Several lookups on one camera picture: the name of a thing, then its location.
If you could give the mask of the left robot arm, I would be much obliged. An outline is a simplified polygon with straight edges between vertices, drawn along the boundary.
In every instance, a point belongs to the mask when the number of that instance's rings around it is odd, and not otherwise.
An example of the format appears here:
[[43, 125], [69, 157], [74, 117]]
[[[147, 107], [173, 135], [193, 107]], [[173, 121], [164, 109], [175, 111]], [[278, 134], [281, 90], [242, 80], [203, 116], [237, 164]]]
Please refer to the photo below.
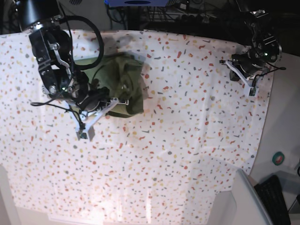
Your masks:
[[259, 92], [258, 82], [265, 75], [277, 70], [275, 63], [282, 54], [282, 47], [274, 36], [271, 16], [266, 9], [256, 6], [251, 0], [238, 0], [237, 6], [246, 18], [245, 24], [250, 29], [251, 47], [243, 54], [233, 54], [230, 60], [219, 63], [230, 69], [231, 81], [244, 83], [244, 94], [256, 97]]

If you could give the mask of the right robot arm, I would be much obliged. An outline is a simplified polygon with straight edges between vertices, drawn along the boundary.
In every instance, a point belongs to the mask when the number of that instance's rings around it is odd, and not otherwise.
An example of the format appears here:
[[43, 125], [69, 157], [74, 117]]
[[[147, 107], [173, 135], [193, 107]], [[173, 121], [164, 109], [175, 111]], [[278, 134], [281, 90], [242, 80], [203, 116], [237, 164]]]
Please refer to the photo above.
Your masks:
[[[116, 105], [129, 104], [128, 100], [110, 97], [107, 87], [99, 88], [85, 74], [85, 70], [98, 66], [104, 55], [104, 42], [99, 29], [85, 17], [66, 15], [56, 0], [16, 0], [15, 5], [21, 31], [29, 32], [32, 52], [43, 82], [43, 93], [49, 97], [47, 102], [32, 102], [31, 106], [51, 106], [54, 100], [63, 101], [64, 110], [76, 123], [77, 138], [92, 141], [94, 124]], [[96, 34], [99, 55], [93, 63], [75, 63], [72, 34], [60, 28], [62, 23], [69, 21], [84, 22]]]

